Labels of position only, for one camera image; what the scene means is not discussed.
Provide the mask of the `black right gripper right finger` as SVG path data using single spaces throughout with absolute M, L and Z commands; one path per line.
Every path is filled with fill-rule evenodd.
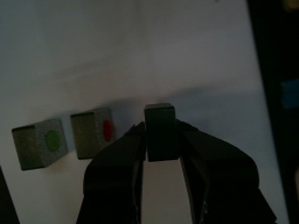
M 254 159 L 187 122 L 178 137 L 193 224 L 277 224 Z

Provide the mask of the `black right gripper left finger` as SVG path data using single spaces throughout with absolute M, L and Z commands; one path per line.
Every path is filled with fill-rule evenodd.
M 142 224 L 145 160 L 141 122 L 89 164 L 77 224 Z

